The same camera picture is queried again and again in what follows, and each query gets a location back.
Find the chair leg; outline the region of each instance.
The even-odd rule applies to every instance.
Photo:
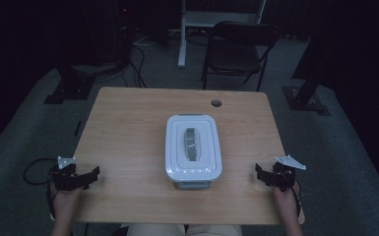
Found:
[[[248,77],[247,77],[247,78],[245,79],[245,81],[244,81],[244,84],[247,83],[248,80],[250,80],[251,75],[253,75],[253,74],[248,75]]]
[[[256,91],[259,91],[260,86],[262,85],[262,80],[263,80],[263,76],[265,75],[266,65],[267,65],[267,56],[263,62],[262,70],[260,72],[260,77],[259,77],[259,83],[257,84]]]
[[[202,89],[205,90],[207,88],[207,76],[208,76],[208,59],[205,58],[204,68],[202,69],[202,77],[201,81],[204,81]]]

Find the chair back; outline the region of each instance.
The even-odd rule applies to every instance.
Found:
[[[210,40],[216,36],[243,45],[273,47],[281,33],[278,27],[271,24],[220,22],[213,27]]]

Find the wooden table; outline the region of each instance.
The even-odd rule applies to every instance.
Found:
[[[166,122],[182,113],[216,120],[223,171],[210,189],[178,190],[166,176]],[[75,156],[81,174],[100,166],[99,180],[82,194],[78,221],[280,223],[271,188],[254,170],[255,163],[271,170],[275,156],[284,156],[261,92],[102,88]]]

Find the round hole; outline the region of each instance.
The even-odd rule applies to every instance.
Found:
[[[218,99],[214,99],[211,101],[211,105],[214,107],[220,107],[220,106],[222,106],[222,102]]]

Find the metal stand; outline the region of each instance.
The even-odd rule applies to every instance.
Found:
[[[331,116],[326,105],[323,105],[315,93],[309,87],[282,87],[284,96],[291,110],[316,111],[320,116]]]
[[[44,104],[62,104],[64,100],[87,100],[95,77],[81,75],[71,66],[59,65],[61,81],[52,95],[49,95]]]

